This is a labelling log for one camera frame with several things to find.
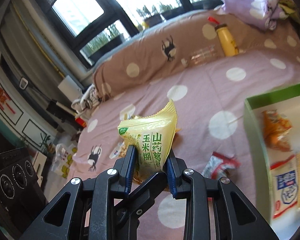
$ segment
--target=speaker knob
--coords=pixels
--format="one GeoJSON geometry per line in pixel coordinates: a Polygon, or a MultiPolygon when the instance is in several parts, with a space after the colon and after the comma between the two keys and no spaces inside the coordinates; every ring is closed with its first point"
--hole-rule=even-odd
{"type": "Polygon", "coordinates": [[[23,171],[23,169],[21,168],[21,166],[19,164],[17,164],[16,166],[13,166],[13,177],[16,181],[16,183],[21,187],[21,188],[25,188],[26,187],[26,175],[23,171]]]}
{"type": "Polygon", "coordinates": [[[25,166],[26,166],[26,171],[27,171],[27,173],[29,174],[29,176],[32,177],[32,176],[33,176],[33,168],[32,168],[32,165],[30,164],[29,161],[26,161],[25,166]]]}
{"type": "Polygon", "coordinates": [[[7,175],[3,174],[1,176],[0,185],[1,185],[2,191],[4,192],[4,194],[8,198],[13,198],[14,197],[14,188],[13,188],[13,185],[11,183],[11,180],[8,178],[7,175]]]}

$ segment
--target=blue gripper pad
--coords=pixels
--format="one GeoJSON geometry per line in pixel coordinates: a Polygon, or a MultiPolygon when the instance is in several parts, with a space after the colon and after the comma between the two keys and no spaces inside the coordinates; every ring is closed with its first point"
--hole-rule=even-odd
{"type": "Polygon", "coordinates": [[[127,174],[125,176],[125,189],[124,189],[124,194],[126,197],[128,197],[128,195],[130,194],[131,191],[131,187],[132,187],[132,179],[133,179],[133,172],[134,172],[134,167],[136,164],[136,157],[137,157],[138,151],[135,147],[133,147],[131,155],[130,155],[130,160],[129,160],[129,164],[127,167],[127,174]]]}
{"type": "Polygon", "coordinates": [[[175,198],[177,195],[177,182],[170,157],[167,158],[167,178],[170,193],[172,194],[172,197],[175,198]]]}

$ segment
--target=pink bedsheet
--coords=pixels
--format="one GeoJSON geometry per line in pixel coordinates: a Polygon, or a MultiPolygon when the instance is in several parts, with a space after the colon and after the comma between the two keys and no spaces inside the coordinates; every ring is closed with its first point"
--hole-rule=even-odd
{"type": "MultiPolygon", "coordinates": [[[[300,40],[288,21],[267,33],[236,21],[231,32],[243,53],[151,79],[101,103],[80,136],[68,178],[92,178],[113,167],[115,159],[109,155],[122,142],[117,131],[122,115],[157,113],[172,98],[177,127],[182,129],[172,145],[175,155],[198,172],[213,151],[236,156],[242,165],[233,180],[254,203],[254,172],[242,120],[244,99],[300,82],[300,40]],[[99,154],[95,163],[91,153],[99,154]]],[[[183,239],[185,205],[185,200],[163,192],[140,218],[138,239],[183,239]]]]}

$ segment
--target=white wall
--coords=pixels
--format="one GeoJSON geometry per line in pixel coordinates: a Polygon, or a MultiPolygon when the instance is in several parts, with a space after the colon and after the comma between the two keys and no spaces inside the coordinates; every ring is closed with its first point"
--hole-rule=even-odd
{"type": "MultiPolygon", "coordinates": [[[[5,0],[0,8],[0,24],[9,2],[10,0],[5,0]]],[[[40,149],[40,133],[51,135],[51,141],[53,141],[57,131],[31,108],[11,84],[1,67],[0,87],[2,87],[11,98],[11,100],[7,100],[7,103],[15,111],[15,114],[12,114],[7,105],[4,104],[3,109],[0,108],[0,124],[8,127],[16,138],[20,138],[21,135],[27,135],[30,146],[37,149],[40,149]]]]}

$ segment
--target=green logo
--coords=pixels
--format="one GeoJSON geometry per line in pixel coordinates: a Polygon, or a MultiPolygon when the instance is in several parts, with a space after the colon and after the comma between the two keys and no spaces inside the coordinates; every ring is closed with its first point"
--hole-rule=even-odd
{"type": "Polygon", "coordinates": [[[128,130],[128,127],[120,128],[119,129],[119,134],[123,135],[127,130],[128,130]]]}

